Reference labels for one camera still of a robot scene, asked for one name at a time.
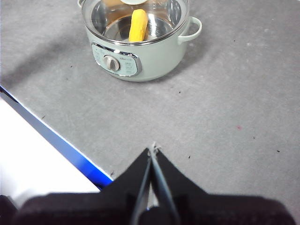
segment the glass lid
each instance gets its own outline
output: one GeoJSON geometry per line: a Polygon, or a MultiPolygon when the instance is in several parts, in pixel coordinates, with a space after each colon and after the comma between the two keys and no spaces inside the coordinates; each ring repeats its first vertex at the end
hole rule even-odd
{"type": "Polygon", "coordinates": [[[115,44],[141,45],[179,29],[187,19],[188,0],[84,0],[82,15],[97,37],[115,44]]]}

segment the electric hot pot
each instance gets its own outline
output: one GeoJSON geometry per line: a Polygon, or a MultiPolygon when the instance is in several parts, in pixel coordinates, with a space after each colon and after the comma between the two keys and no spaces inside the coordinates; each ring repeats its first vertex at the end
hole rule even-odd
{"type": "Polygon", "coordinates": [[[188,0],[78,0],[78,5],[96,63],[126,81],[149,81],[169,73],[182,60],[188,41],[202,30],[201,21],[189,16],[188,0]],[[147,13],[147,38],[129,42],[136,9],[147,13]],[[187,35],[192,23],[198,29],[187,35]]]}

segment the silver knob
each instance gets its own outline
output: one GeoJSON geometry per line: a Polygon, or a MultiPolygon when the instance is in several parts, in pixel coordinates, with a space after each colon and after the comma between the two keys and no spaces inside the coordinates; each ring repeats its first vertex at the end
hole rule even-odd
{"type": "Polygon", "coordinates": [[[120,63],[113,56],[106,55],[103,58],[104,63],[106,64],[107,69],[112,71],[118,71],[120,69],[120,63]]]}

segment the lid knob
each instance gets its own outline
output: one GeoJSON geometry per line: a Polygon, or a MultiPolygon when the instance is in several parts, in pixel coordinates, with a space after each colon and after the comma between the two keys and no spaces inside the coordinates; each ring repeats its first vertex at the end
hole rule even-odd
{"type": "Polygon", "coordinates": [[[143,4],[147,0],[121,0],[121,1],[127,5],[139,5],[139,4],[143,4]]]}

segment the stainless steel inner pot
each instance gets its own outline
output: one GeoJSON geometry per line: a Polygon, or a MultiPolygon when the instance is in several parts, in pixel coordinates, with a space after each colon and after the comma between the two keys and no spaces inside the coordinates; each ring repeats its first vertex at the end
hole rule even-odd
{"type": "Polygon", "coordinates": [[[82,14],[86,26],[97,37],[124,44],[129,43],[131,15],[140,8],[147,12],[148,26],[145,40],[139,43],[167,38],[181,27],[188,16],[187,0],[148,0],[135,6],[120,0],[85,0],[82,14]]]}

